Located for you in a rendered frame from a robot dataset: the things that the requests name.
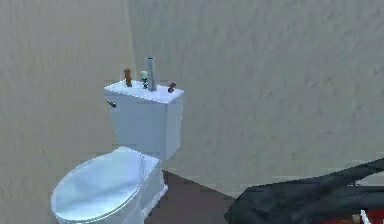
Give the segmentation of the black bin bag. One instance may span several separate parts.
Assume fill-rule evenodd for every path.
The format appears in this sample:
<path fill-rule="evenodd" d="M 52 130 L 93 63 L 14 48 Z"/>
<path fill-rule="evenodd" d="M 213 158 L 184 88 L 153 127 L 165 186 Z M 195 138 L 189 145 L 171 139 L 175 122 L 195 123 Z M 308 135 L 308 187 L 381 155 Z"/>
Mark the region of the black bin bag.
<path fill-rule="evenodd" d="M 362 212 L 384 209 L 384 185 L 357 182 L 384 172 L 384 158 L 330 174 L 251 186 L 230 205 L 228 224 L 360 224 Z"/>

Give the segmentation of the tall grey spray bottle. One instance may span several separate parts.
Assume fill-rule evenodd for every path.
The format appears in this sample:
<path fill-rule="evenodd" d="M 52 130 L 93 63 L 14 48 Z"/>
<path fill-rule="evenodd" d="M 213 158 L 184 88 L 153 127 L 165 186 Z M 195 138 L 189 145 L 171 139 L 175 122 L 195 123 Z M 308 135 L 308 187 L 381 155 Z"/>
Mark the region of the tall grey spray bottle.
<path fill-rule="evenodd" d="M 155 80 L 155 72 L 154 72 L 154 58 L 153 57 L 146 57 L 146 69 L 148 73 L 148 89 L 151 92 L 154 92 L 157 90 L 157 84 Z"/>

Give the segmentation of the white toilet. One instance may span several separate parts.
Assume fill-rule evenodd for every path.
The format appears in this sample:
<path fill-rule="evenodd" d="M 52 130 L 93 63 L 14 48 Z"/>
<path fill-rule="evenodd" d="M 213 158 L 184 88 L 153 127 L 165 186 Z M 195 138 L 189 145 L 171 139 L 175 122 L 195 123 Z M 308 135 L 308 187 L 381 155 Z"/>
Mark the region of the white toilet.
<path fill-rule="evenodd" d="M 145 224 L 168 190 L 162 163 L 180 148 L 184 91 L 140 81 L 104 88 L 117 147 L 71 170 L 54 188 L 59 224 Z"/>

